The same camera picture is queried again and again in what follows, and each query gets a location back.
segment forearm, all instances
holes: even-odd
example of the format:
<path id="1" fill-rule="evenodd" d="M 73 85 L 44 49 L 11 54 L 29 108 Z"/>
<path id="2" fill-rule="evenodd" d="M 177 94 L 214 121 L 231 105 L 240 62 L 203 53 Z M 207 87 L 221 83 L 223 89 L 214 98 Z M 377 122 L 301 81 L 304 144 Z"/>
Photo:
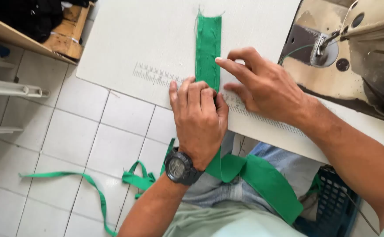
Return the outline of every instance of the forearm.
<path id="1" fill-rule="evenodd" d="M 340 177 L 375 210 L 384 210 L 384 146 L 335 116 L 317 100 L 299 127 Z"/>
<path id="2" fill-rule="evenodd" d="M 136 201 L 120 227 L 121 237 L 159 237 L 164 234 L 188 186 L 161 177 Z"/>

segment light green shirt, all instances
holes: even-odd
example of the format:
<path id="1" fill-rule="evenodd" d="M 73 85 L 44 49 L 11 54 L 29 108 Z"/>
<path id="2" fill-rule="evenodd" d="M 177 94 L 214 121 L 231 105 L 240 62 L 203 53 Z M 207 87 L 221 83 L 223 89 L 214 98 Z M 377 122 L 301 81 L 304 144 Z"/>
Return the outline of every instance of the light green shirt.
<path id="1" fill-rule="evenodd" d="M 164 237 L 305 237 L 279 217 L 242 202 L 182 203 Z"/>

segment sewing machine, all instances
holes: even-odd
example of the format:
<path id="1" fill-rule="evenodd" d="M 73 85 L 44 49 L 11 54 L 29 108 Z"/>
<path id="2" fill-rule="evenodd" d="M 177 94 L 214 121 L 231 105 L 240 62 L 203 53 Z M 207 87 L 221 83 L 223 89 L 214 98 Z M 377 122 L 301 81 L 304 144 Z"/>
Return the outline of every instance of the sewing machine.
<path id="1" fill-rule="evenodd" d="M 384 1 L 303 0 L 282 60 L 305 92 L 384 120 Z"/>

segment jeans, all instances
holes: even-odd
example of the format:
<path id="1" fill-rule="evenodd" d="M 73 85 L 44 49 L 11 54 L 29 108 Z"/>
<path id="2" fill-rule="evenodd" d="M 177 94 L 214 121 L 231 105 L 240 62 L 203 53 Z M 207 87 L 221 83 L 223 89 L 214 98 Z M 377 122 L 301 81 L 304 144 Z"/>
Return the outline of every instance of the jeans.
<path id="1" fill-rule="evenodd" d="M 221 157 L 231 153 L 234 135 L 234 132 L 227 131 L 221 144 Z M 291 185 L 297 198 L 305 195 L 309 190 L 315 174 L 322 165 L 315 160 L 262 142 L 253 148 L 251 154 L 265 159 L 273 165 Z M 183 202 L 200 207 L 212 207 L 214 204 L 226 200 L 255 204 L 263 210 L 278 215 L 240 176 L 235 177 L 230 183 L 224 183 L 203 173 L 182 199 Z"/>

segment watch face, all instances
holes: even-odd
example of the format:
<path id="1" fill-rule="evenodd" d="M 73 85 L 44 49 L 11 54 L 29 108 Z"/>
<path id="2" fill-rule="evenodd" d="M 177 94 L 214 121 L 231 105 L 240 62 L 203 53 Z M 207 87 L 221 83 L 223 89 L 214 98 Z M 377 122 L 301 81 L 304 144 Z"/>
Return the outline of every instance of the watch face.
<path id="1" fill-rule="evenodd" d="M 168 164 L 168 170 L 170 172 L 170 175 L 172 175 L 173 177 L 177 179 L 181 178 L 185 171 L 185 164 L 183 163 L 182 160 L 178 158 L 174 158 Z"/>

